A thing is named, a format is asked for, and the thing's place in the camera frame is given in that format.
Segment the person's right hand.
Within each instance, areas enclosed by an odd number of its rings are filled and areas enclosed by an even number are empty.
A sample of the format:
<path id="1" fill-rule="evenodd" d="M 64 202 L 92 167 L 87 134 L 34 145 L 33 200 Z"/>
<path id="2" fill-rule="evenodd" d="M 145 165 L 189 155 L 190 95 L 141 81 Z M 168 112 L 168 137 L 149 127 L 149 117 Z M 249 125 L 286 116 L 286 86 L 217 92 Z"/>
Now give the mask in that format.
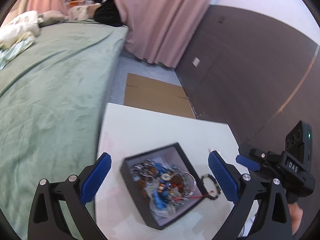
<path id="1" fill-rule="evenodd" d="M 303 217 L 303 210 L 298 206 L 297 203 L 288 204 L 288 206 L 291 216 L 292 234 L 294 235 L 300 227 Z"/>

